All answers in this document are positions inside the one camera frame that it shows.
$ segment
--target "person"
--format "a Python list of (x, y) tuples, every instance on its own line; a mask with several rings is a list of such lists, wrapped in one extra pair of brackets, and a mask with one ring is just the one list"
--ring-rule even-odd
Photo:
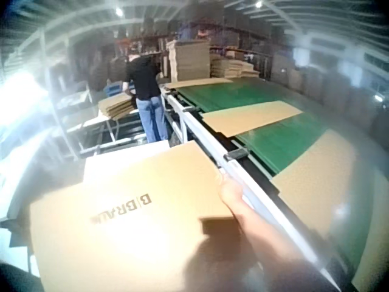
[(295, 245), (259, 216), (243, 199), (241, 186), (223, 177), (219, 190), (246, 235), (269, 279), (269, 291), (338, 291), (317, 269), (303, 259)]
[(167, 140), (164, 106), (156, 81), (159, 70), (151, 57), (140, 56), (133, 52), (128, 60), (126, 81), (128, 84), (131, 80), (134, 81), (136, 105), (147, 141), (153, 143)]

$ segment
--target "black shirt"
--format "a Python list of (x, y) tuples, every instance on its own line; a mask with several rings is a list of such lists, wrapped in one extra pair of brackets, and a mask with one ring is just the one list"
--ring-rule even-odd
[(140, 100), (149, 100), (160, 95), (156, 81), (159, 70), (151, 57), (142, 56), (127, 65), (127, 82), (134, 80), (136, 96)]

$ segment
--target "b braun logo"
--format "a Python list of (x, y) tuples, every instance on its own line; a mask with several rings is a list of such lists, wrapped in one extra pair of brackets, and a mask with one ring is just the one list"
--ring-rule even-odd
[(137, 210), (138, 207), (142, 208), (142, 206), (149, 205), (151, 203), (151, 198), (147, 194), (138, 196), (136, 200), (128, 201), (125, 204), (122, 204), (121, 206), (113, 207), (112, 210), (104, 211), (96, 216), (93, 216), (91, 218), (91, 221), (93, 224), (100, 224), (104, 223), (108, 220), (114, 219), (115, 217), (119, 215), (127, 214), (127, 212), (131, 212), (134, 210)]

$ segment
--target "hand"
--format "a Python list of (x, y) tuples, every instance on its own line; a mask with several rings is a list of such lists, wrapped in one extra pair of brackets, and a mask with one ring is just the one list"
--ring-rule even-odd
[(224, 175), (220, 184), (219, 196), (224, 204), (231, 204), (242, 201), (242, 187), (229, 175)]

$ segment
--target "jeans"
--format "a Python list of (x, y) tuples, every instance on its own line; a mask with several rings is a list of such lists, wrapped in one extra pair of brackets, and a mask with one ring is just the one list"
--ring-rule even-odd
[(136, 99), (140, 121), (145, 130), (147, 142), (153, 143), (168, 139), (168, 131), (161, 96), (149, 100)]

